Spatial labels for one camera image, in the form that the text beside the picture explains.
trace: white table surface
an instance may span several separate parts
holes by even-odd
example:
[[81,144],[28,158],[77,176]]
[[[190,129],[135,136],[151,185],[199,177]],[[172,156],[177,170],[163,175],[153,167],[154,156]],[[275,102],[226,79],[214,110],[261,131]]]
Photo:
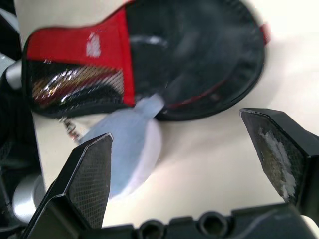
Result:
[[[39,27],[84,25],[108,14],[107,0],[15,0],[23,41]],[[256,88],[234,107],[190,122],[162,123],[159,163],[136,192],[108,203],[104,226],[156,218],[197,219],[208,210],[230,210],[279,203],[263,173],[239,109],[285,111],[306,130],[319,135],[319,2],[250,1],[272,30],[264,74]],[[86,126],[101,116],[79,121]],[[35,115],[36,135],[46,187],[59,174],[75,144],[56,120]]]

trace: white logo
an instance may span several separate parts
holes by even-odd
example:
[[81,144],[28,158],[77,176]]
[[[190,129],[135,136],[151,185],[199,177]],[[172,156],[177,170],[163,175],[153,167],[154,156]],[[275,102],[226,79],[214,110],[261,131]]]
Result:
[[92,32],[89,36],[89,41],[86,43],[86,55],[98,58],[101,55],[100,37]]

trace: mounting hole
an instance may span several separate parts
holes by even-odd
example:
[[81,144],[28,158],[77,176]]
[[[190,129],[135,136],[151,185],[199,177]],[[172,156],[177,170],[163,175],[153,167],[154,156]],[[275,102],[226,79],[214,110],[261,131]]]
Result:
[[140,239],[161,239],[164,236],[164,226],[159,221],[148,221],[139,230]]
[[228,222],[216,212],[206,213],[198,221],[199,229],[207,236],[223,237],[228,232]]

